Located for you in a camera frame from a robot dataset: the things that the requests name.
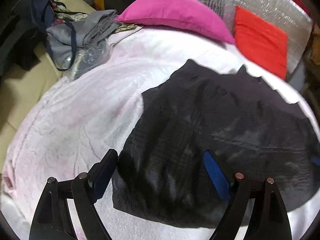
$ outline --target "folded gray cloth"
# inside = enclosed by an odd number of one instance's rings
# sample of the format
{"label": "folded gray cloth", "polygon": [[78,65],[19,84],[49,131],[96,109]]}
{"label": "folded gray cloth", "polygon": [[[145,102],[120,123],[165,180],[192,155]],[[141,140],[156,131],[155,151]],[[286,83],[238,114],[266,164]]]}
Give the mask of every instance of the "folded gray cloth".
{"label": "folded gray cloth", "polygon": [[[70,22],[76,32],[76,46],[96,46],[107,38],[121,23],[115,22],[115,10],[96,11],[83,21]],[[59,69],[66,70],[72,62],[72,29],[66,24],[47,28],[47,41],[52,50],[53,61]]]}

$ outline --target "magenta pillow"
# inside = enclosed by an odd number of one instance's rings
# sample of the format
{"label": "magenta pillow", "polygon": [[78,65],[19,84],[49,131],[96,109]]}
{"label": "magenta pillow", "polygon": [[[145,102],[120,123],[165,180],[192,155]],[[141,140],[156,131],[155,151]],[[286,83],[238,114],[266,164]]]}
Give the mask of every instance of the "magenta pillow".
{"label": "magenta pillow", "polygon": [[223,20],[197,0],[136,0],[116,21],[143,25],[165,25],[235,44]]}

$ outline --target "screw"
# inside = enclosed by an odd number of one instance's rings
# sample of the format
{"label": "screw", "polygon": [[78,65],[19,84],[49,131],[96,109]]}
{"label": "screw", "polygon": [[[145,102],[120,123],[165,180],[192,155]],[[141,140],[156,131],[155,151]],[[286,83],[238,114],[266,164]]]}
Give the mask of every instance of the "screw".
{"label": "screw", "polygon": [[51,184],[52,182],[54,182],[56,179],[54,178],[54,177],[50,177],[50,178],[48,178],[47,179],[47,182],[49,183],[49,184]]}
{"label": "screw", "polygon": [[267,178],[267,182],[270,184],[274,184],[275,180],[273,178]]}
{"label": "screw", "polygon": [[86,172],[81,172],[81,173],[79,174],[79,179],[85,179],[87,176],[88,176],[88,173],[86,173]]}
{"label": "screw", "polygon": [[243,175],[241,172],[237,172],[237,173],[236,173],[236,178],[237,178],[237,179],[243,179],[243,178],[244,178],[244,175]]}

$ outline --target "bedsheet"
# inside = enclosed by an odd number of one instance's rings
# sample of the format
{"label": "bedsheet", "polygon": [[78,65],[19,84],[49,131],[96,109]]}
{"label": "bedsheet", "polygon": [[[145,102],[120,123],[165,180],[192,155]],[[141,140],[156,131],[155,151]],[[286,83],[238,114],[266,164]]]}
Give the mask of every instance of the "bedsheet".
{"label": "bedsheet", "polygon": [[[100,161],[109,148],[118,153],[143,112],[141,93],[166,81],[187,59],[219,73],[236,72],[242,64],[263,79],[288,103],[298,102],[319,138],[319,127],[305,100],[280,78],[246,60],[235,46],[215,43],[170,28],[143,28],[119,42],[109,61],[74,82],[60,79],[31,110],[12,141],[2,187],[31,223],[47,181],[73,179]],[[70,214],[79,239],[85,239],[72,201]],[[108,185],[96,210],[116,239],[209,239],[207,228],[174,228],[134,217],[113,208]],[[293,240],[299,239],[320,209],[320,192],[289,212]],[[241,227],[237,239],[243,239]]]}

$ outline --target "pillow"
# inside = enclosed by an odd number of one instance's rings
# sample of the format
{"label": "pillow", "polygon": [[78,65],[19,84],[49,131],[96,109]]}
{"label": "pillow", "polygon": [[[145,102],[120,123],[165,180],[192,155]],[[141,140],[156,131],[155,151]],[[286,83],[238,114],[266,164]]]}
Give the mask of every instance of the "pillow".
{"label": "pillow", "polygon": [[285,79],[287,33],[240,6],[236,6],[234,30],[236,46],[248,60]]}
{"label": "pillow", "polygon": [[116,21],[151,26],[165,25],[235,44],[223,20],[197,0],[136,0]]}

